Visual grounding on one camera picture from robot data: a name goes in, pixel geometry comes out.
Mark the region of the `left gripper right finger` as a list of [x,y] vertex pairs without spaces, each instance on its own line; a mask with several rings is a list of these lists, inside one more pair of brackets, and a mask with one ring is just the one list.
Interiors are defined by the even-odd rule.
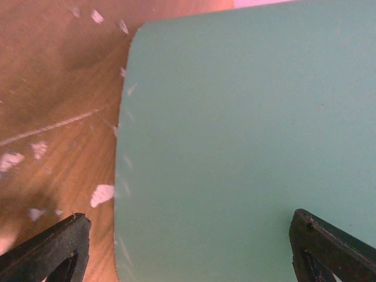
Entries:
[[375,281],[375,248],[304,209],[289,239],[298,281]]

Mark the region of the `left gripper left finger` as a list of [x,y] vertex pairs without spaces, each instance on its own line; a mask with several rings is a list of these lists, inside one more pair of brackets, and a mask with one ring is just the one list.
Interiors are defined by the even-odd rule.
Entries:
[[1,281],[82,281],[91,221],[74,213],[1,256]]

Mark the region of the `green plastic bin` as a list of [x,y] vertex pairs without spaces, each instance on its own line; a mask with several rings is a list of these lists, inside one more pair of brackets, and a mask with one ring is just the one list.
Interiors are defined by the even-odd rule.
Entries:
[[375,2],[148,22],[117,130],[120,281],[295,281],[303,208],[375,245]]

